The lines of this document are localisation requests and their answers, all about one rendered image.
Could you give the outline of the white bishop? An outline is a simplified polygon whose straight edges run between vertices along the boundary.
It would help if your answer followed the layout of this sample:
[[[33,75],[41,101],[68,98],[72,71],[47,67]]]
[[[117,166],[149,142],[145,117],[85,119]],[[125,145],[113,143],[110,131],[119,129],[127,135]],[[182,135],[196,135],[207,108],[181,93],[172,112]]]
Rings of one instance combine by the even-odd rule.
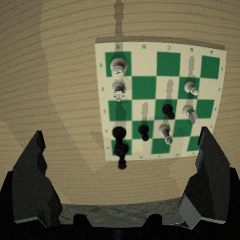
[[[173,140],[172,140],[172,137],[169,135],[170,127],[168,125],[162,125],[159,128],[159,133],[165,137],[166,143],[171,145]]]

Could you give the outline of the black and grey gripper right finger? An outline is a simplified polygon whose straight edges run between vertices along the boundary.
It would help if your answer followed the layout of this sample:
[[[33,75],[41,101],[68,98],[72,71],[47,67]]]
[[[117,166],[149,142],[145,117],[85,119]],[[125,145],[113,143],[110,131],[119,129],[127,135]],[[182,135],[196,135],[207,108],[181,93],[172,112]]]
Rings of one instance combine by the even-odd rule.
[[[203,144],[202,144],[203,143]],[[189,228],[207,240],[240,240],[240,180],[206,126],[202,126],[195,162],[178,205]]]

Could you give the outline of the white pawn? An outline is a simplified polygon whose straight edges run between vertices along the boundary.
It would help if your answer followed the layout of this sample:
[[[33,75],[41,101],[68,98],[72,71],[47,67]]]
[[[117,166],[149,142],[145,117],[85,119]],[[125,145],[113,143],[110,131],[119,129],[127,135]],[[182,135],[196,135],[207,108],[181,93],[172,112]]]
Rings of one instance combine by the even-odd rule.
[[[196,87],[194,87],[194,84],[190,81],[184,84],[184,90],[188,93],[191,92],[195,96],[199,94],[199,90]]]

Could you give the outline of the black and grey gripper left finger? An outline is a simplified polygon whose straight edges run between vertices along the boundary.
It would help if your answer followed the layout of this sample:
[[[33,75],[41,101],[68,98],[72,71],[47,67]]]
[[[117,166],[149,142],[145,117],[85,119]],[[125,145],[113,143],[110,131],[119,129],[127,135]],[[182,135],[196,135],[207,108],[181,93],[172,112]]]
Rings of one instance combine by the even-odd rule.
[[[45,148],[42,131],[37,131],[6,175],[0,191],[0,240],[27,240],[41,229],[61,225],[62,204],[44,176]]]

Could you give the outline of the green and cream chessboard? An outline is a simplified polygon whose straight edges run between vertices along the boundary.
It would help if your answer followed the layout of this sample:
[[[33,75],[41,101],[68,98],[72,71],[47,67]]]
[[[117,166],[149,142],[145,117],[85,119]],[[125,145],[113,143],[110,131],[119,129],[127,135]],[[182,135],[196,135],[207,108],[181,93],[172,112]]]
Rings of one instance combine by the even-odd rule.
[[[95,44],[99,103],[106,161],[119,161],[114,154],[116,138],[112,130],[126,129],[122,143],[128,145],[125,160],[150,160],[196,156],[202,126],[211,133],[221,100],[227,51],[207,47],[159,43],[114,42]],[[115,58],[127,62],[122,79],[113,78],[110,64]],[[184,90],[186,82],[199,90],[193,95]],[[112,87],[126,86],[124,98],[114,99]],[[162,107],[170,104],[175,114],[169,120]],[[183,115],[191,105],[199,123]],[[148,141],[138,132],[141,125],[149,128]],[[167,144],[159,133],[162,125],[170,127],[173,142]]]

